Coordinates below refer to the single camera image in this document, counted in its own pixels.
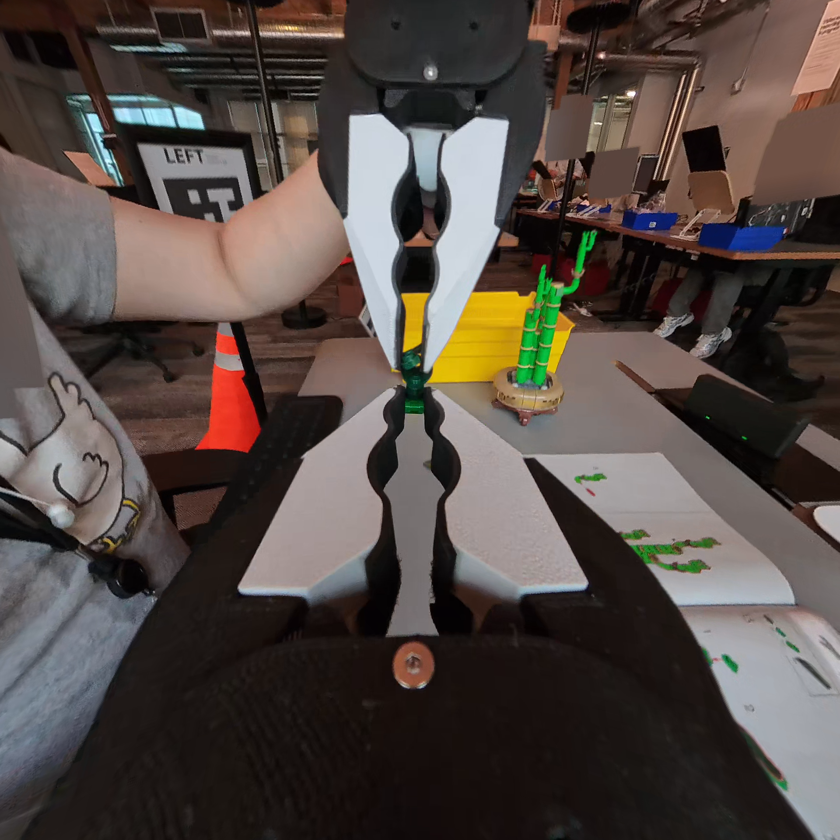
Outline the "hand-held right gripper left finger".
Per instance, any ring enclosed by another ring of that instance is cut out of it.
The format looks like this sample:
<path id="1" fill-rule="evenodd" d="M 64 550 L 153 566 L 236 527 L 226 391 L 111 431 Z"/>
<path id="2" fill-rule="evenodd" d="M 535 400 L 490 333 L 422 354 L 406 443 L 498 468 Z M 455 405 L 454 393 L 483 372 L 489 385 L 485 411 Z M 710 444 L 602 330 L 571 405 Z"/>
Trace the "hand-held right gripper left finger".
<path id="1" fill-rule="evenodd" d="M 310 449 L 238 593 L 348 606 L 362 635 L 384 635 L 401 587 L 392 505 L 405 388 L 386 389 Z"/>

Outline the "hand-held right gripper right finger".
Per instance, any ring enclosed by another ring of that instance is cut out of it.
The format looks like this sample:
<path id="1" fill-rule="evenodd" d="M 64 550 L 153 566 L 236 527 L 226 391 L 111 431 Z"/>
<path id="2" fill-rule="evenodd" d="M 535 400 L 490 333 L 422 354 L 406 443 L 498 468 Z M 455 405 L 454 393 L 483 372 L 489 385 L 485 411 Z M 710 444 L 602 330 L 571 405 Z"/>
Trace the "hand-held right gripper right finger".
<path id="1" fill-rule="evenodd" d="M 425 391 L 430 469 L 441 486 L 429 606 L 440 634 L 470 634 L 490 609 L 584 592 L 588 580 L 526 460 L 440 391 Z"/>

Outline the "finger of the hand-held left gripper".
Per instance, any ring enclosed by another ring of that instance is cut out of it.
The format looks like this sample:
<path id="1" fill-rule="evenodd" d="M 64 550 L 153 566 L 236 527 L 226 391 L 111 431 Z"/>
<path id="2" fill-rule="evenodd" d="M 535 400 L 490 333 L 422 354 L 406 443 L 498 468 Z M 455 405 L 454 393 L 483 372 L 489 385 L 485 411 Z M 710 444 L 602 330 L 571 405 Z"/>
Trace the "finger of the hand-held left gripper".
<path id="1" fill-rule="evenodd" d="M 348 151 L 344 228 L 376 337 L 397 371 L 403 351 L 404 307 L 396 267 L 404 241 L 395 201 L 411 172 L 412 145 L 384 115 L 353 114 Z"/>
<path id="2" fill-rule="evenodd" d="M 424 311 L 423 371 L 430 373 L 452 337 L 500 233 L 497 206 L 509 121 L 472 119 L 445 137 L 438 183 L 447 213 L 434 246 L 436 275 Z"/>

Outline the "dark green clip piece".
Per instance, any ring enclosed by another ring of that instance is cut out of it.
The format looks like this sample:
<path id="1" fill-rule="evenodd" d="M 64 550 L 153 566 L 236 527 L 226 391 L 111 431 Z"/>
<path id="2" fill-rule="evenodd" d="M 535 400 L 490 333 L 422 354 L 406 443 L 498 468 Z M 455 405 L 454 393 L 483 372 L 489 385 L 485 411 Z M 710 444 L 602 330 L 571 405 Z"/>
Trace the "dark green clip piece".
<path id="1" fill-rule="evenodd" d="M 427 382 L 433 372 L 424 369 L 424 352 L 421 345 L 404 351 L 401 362 L 401 373 L 406 388 L 406 394 L 424 393 Z"/>

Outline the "person's left forearm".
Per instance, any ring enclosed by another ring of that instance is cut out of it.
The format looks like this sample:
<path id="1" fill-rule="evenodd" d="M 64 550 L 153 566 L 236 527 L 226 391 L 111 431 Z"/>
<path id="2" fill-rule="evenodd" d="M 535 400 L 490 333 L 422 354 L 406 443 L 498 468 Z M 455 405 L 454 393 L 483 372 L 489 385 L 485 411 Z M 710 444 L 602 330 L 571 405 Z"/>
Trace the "person's left forearm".
<path id="1" fill-rule="evenodd" d="M 289 308 L 349 254 L 314 153 L 226 223 L 110 200 L 117 320 L 242 322 Z"/>

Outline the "black studded pad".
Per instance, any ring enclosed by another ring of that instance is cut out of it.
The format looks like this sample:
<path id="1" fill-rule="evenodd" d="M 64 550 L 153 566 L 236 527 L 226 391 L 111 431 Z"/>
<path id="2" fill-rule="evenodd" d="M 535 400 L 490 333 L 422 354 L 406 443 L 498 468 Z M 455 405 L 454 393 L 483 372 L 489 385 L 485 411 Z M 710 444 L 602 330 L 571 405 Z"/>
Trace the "black studded pad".
<path id="1" fill-rule="evenodd" d="M 343 401 L 337 395 L 280 394 L 255 443 L 237 463 L 209 527 L 215 529 L 241 511 L 276 471 L 335 431 L 342 414 Z"/>

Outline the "yellow plastic bin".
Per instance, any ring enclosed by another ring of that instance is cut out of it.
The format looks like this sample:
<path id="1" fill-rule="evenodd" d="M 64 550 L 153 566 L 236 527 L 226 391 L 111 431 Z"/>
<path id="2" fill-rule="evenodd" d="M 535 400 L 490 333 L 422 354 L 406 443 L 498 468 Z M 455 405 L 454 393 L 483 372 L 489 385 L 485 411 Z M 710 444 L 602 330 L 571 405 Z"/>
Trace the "yellow plastic bin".
<path id="1" fill-rule="evenodd" d="M 496 373 L 516 367 L 524 315 L 534 303 L 536 292 L 527 296 L 516 291 L 474 291 L 460 316 L 447 347 L 434 364 L 430 385 L 438 383 L 491 382 Z M 426 293 L 403 296 L 405 334 L 403 351 L 422 339 Z M 574 329 L 574 323 L 559 314 L 548 372 L 556 371 Z"/>

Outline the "red plastic bin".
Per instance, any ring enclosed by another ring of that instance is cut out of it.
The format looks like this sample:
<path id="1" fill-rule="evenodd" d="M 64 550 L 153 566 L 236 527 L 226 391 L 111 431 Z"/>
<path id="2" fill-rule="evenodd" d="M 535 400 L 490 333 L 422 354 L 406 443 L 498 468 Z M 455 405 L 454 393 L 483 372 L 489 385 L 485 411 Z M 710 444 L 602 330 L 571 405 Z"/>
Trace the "red plastic bin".
<path id="1" fill-rule="evenodd" d="M 545 266 L 550 267 L 550 254 L 533 254 L 531 261 L 531 271 L 534 275 L 539 275 L 541 269 Z M 557 270 L 558 276 L 555 280 L 569 285 L 572 282 L 572 271 L 575 266 L 575 258 L 559 257 Z M 575 292 L 578 296 L 594 298 L 603 294 L 611 278 L 611 267 L 606 257 L 589 256 L 584 263 L 584 274 L 581 283 Z"/>

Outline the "black pole stand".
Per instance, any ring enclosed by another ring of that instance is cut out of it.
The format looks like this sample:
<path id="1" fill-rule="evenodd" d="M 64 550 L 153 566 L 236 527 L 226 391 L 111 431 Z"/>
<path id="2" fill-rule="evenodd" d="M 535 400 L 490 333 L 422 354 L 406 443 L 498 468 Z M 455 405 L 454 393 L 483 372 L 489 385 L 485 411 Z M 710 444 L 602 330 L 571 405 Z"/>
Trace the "black pole stand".
<path id="1" fill-rule="evenodd" d="M 600 12 L 597 9 L 598 4 L 598 2 L 590 2 L 588 4 L 576 6 L 574 7 L 574 10 L 571 11 L 565 19 L 566 27 L 570 32 L 575 32 L 579 35 L 589 35 L 589 44 L 587 50 L 585 51 L 585 65 L 581 83 L 581 92 L 574 96 L 564 95 L 563 98 L 560 98 L 561 82 L 569 81 L 569 70 L 560 70 L 558 78 L 558 87 L 555 92 L 556 103 L 562 104 L 566 101 L 570 101 L 572 103 L 573 108 L 570 112 L 570 115 L 573 119 L 573 126 L 582 125 L 583 105 L 585 103 L 584 100 L 589 96 L 589 88 L 591 85 L 595 52 L 597 50 L 598 39 L 602 30 L 602 12 Z M 563 245 L 564 221 L 574 189 L 574 169 L 579 154 L 581 154 L 581 152 L 573 154 L 566 165 L 563 180 L 563 192 L 559 209 L 559 226 L 557 230 L 556 241 L 553 247 L 550 269 L 547 270 L 547 275 L 551 276 L 551 279 L 553 281 L 559 281 L 561 279 L 558 263 L 560 259 L 561 248 Z"/>
<path id="2" fill-rule="evenodd" d="M 245 1 L 245 9 L 248 19 L 248 29 L 251 37 L 253 50 L 255 53 L 255 63 L 259 78 L 259 91 L 261 103 L 266 121 L 266 129 L 268 132 L 268 149 L 271 160 L 271 182 L 273 186 L 278 186 L 284 181 L 284 173 L 282 170 L 282 163 L 280 158 L 280 150 L 277 137 L 277 126 L 274 120 L 274 112 L 272 109 L 268 76 L 266 72 L 266 61 L 263 45 L 261 42 L 259 32 L 259 22 L 257 17 L 257 5 L 254 1 Z M 302 299 L 294 308 L 289 308 L 280 314 L 282 324 L 287 329 L 295 331 L 303 331 L 310 329 L 318 329 L 324 326 L 327 322 L 327 313 L 321 308 L 314 308 L 308 310 L 307 302 Z"/>

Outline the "building instruction booklet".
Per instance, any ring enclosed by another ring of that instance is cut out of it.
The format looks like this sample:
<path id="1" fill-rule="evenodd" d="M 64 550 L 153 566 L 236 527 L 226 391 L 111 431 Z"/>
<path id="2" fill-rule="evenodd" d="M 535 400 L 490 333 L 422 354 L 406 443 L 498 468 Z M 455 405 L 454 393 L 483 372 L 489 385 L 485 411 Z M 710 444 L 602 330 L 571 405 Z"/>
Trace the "building instruction booklet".
<path id="1" fill-rule="evenodd" d="M 734 720 L 815 838 L 839 837 L 839 636 L 659 453 L 536 460 L 677 604 Z"/>

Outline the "orange traffic cone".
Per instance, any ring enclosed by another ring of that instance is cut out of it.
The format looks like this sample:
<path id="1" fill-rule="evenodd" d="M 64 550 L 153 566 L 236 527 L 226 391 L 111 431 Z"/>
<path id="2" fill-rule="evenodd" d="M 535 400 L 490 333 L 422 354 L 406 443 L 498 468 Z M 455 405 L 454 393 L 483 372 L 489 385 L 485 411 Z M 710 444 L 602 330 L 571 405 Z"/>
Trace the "orange traffic cone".
<path id="1" fill-rule="evenodd" d="M 266 420 L 265 396 L 241 322 L 217 325 L 208 428 L 197 450 L 247 453 Z"/>

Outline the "toy bamboo plant model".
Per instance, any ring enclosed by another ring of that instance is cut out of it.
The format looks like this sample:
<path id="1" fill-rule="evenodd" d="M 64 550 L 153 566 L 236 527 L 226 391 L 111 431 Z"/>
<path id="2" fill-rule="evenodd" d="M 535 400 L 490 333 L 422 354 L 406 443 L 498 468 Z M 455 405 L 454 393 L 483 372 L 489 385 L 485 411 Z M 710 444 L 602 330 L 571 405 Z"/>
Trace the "toy bamboo plant model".
<path id="1" fill-rule="evenodd" d="M 595 239 L 596 231 L 583 233 L 570 284 L 553 280 L 546 266 L 541 268 L 533 305 L 524 315 L 518 363 L 499 371 L 493 380 L 493 406 L 516 414 L 522 427 L 534 417 L 556 414 L 564 399 L 559 376 L 549 371 L 551 353 L 563 301 L 578 290 Z"/>

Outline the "black framed marker sign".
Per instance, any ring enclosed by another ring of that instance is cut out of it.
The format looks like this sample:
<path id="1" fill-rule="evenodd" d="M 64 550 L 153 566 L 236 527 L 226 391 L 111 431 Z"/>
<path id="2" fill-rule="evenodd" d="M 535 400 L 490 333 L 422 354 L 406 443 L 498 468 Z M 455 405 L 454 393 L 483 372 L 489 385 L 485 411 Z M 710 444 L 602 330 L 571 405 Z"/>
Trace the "black framed marker sign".
<path id="1" fill-rule="evenodd" d="M 246 133 L 119 123 L 139 204 L 226 223 L 264 194 Z"/>

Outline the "black device with green lights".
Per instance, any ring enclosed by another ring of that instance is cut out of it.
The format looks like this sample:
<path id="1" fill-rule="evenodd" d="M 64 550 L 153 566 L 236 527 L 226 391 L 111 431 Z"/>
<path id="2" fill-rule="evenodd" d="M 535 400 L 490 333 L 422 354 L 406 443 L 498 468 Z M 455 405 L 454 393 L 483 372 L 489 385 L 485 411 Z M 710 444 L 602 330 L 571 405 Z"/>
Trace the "black device with green lights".
<path id="1" fill-rule="evenodd" d="M 797 443 L 810 421 L 795 410 L 712 375 L 697 377 L 684 403 L 704 427 L 770 459 L 780 459 Z"/>

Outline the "grey printed shirt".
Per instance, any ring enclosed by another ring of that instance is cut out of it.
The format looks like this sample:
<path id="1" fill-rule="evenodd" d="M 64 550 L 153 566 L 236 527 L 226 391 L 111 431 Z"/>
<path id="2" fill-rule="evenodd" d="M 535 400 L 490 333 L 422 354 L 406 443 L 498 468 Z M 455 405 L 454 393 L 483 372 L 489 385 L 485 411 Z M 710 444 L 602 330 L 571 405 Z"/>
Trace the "grey printed shirt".
<path id="1" fill-rule="evenodd" d="M 111 319 L 117 247 L 109 195 L 2 150 L 2 257 L 29 300 L 45 383 L 2 418 L 2 477 L 74 514 L 88 549 L 138 561 L 163 590 L 188 549 L 118 419 L 56 338 Z M 121 600 L 82 559 L 2 540 L 2 838 L 19 838 L 88 734 L 154 605 Z"/>

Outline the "long wooden desk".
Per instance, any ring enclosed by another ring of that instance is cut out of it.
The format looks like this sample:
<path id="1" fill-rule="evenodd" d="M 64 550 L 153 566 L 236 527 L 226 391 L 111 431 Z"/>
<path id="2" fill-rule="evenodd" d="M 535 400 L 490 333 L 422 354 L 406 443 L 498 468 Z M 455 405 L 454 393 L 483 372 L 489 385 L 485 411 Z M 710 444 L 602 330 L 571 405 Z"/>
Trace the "long wooden desk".
<path id="1" fill-rule="evenodd" d="M 764 251 L 737 251 L 699 245 L 696 240 L 679 238 L 670 232 L 645 232 L 623 227 L 608 217 L 585 217 L 567 214 L 565 223 L 578 228 L 597 228 L 610 235 L 630 238 L 651 245 L 654 250 L 671 249 L 691 256 L 708 256 L 714 259 L 737 263 L 767 263 L 774 266 L 803 266 L 804 264 L 834 266 L 839 262 L 837 246 L 818 247 L 809 244 L 783 240 L 776 246 Z"/>

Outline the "white wall poster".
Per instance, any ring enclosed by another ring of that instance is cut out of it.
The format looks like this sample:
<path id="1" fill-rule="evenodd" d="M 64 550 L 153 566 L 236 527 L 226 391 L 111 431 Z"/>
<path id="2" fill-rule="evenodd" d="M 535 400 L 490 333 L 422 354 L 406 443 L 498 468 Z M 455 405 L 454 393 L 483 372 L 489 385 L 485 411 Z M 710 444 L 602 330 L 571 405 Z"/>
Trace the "white wall poster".
<path id="1" fill-rule="evenodd" d="M 839 69 L 839 1 L 828 2 L 807 50 L 791 95 L 830 88 Z"/>

